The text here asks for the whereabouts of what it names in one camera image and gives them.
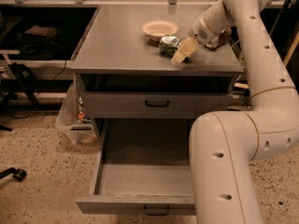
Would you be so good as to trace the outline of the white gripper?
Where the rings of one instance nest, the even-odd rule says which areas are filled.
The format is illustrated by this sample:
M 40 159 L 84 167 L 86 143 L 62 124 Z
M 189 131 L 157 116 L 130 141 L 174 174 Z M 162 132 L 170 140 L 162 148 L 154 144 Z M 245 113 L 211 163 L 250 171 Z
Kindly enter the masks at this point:
M 218 35 L 217 23 L 207 14 L 203 14 L 192 23 L 187 33 L 190 37 L 181 43 L 171 63 L 182 63 L 198 49 L 199 44 L 205 45 L 214 39 Z

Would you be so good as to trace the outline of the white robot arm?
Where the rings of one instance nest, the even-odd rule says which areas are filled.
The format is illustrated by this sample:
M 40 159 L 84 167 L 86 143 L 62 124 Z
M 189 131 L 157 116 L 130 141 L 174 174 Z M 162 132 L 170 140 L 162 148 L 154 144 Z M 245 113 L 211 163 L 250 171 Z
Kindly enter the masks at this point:
M 263 25 L 266 0 L 218 0 L 190 27 L 171 62 L 182 63 L 228 27 L 237 30 L 250 111 L 210 112 L 192 125 L 190 166 L 197 224 L 263 224 L 249 162 L 299 143 L 299 95 Z

